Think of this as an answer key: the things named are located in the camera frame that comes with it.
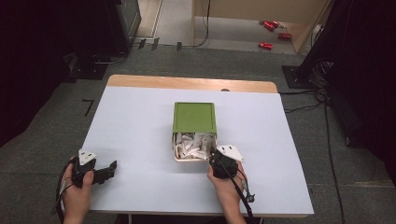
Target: green box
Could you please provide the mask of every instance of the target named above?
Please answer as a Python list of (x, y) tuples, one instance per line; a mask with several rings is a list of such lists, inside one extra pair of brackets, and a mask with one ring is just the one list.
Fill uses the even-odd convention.
[(173, 122), (173, 150), (177, 161), (202, 161), (202, 159), (178, 159), (176, 153), (177, 133), (217, 134), (215, 105), (213, 103), (176, 102)]

